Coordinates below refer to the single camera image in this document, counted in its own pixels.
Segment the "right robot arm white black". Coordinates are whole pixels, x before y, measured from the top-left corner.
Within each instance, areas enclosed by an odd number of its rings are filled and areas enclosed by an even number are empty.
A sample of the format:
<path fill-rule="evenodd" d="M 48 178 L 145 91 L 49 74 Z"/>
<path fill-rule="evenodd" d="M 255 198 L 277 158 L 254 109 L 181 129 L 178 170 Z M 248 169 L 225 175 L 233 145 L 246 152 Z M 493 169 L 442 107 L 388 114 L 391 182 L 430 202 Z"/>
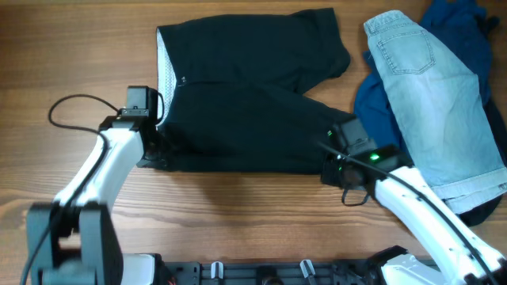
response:
<path fill-rule="evenodd" d="M 435 262 L 431 268 L 393 246 L 368 260 L 369 284 L 504 284 L 506 259 L 472 232 L 429 188 L 413 162 L 394 146 L 343 154 L 324 145 L 338 163 L 343 188 L 361 186 L 392 212 Z"/>

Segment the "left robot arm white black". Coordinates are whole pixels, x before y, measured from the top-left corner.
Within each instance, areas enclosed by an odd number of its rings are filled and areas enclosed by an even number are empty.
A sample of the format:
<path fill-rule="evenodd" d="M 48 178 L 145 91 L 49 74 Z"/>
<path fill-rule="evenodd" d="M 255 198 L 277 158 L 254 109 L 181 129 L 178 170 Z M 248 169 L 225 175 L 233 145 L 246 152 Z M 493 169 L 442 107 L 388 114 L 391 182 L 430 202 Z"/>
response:
<path fill-rule="evenodd" d="M 146 116 L 109 116 L 97 144 L 74 179 L 51 203 L 27 215 L 29 256 L 21 283 L 173 284 L 158 254 L 124 254 L 110 211 L 131 170 L 156 138 Z"/>

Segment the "black shorts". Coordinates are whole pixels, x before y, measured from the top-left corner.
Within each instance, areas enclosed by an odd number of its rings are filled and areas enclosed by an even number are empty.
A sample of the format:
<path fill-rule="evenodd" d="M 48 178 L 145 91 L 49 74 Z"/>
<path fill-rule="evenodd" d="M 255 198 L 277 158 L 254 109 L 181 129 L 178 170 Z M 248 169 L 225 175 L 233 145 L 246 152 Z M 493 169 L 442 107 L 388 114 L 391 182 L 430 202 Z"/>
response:
<path fill-rule="evenodd" d="M 156 39 L 160 169 L 321 172 L 329 131 L 352 119 L 307 96 L 350 63 L 333 9 L 205 17 Z"/>

